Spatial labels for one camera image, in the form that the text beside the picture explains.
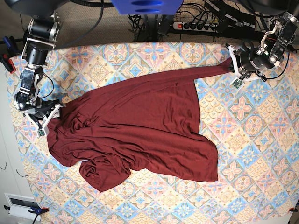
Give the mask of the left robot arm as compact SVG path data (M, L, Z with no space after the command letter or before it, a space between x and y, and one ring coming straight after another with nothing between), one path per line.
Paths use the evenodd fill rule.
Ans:
M272 30L265 32L257 47L247 39L242 40L239 50L232 45L225 45L232 59L229 69L235 74L230 84L236 89L243 87L244 82L257 79L266 82L280 77L266 77L261 70L280 67L283 54L295 39L299 28L298 10L285 12L273 24Z

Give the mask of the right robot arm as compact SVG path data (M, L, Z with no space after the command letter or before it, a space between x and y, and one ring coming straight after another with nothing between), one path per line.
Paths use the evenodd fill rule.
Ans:
M27 62L20 75L20 87L14 95L14 106L36 127L39 137L49 134L48 124L52 118L58 118L61 104L57 100L44 101L38 96L38 83L45 77L48 52L56 46L60 30L60 18L54 13L48 18L32 18L27 29L26 41L21 59Z

